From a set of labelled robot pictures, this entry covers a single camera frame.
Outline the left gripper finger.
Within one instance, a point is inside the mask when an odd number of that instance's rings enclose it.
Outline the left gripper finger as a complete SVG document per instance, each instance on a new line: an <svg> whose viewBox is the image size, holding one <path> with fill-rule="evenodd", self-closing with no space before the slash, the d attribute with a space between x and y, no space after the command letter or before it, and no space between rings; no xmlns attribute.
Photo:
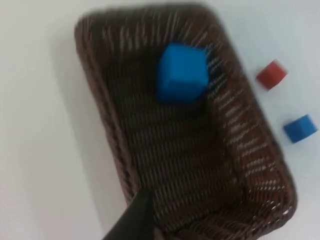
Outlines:
<svg viewBox="0 0 320 240"><path fill-rule="evenodd" d="M155 237L153 193L141 190L136 193L119 220L104 240L153 240Z"/></svg>

